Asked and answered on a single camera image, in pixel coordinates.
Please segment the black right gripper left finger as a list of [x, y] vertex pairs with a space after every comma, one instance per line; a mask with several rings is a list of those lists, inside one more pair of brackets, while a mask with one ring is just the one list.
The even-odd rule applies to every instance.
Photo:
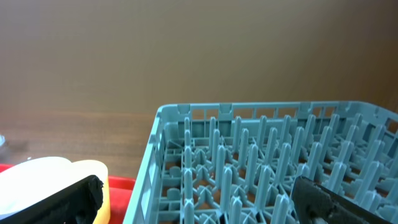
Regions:
[[1, 224], [92, 224], [102, 204], [101, 181], [89, 175], [1, 220]]

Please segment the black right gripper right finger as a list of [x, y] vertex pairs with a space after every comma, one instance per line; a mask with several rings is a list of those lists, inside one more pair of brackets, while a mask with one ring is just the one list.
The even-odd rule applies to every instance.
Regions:
[[302, 175], [295, 179], [291, 198], [301, 224], [388, 222]]

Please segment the yellow plastic cup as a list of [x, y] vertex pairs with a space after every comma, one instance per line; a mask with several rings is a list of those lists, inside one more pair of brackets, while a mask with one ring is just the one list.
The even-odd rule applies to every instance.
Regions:
[[73, 171], [78, 177], [95, 175], [101, 181], [101, 190], [103, 197], [93, 224], [108, 224], [111, 218], [109, 179], [107, 166], [96, 160], [82, 160], [72, 162]]

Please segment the light blue bowl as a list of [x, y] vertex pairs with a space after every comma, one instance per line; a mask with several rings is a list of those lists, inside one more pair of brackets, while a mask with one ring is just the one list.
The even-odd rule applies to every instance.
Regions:
[[62, 157], [42, 157], [1, 172], [1, 219], [66, 188], [71, 163]]

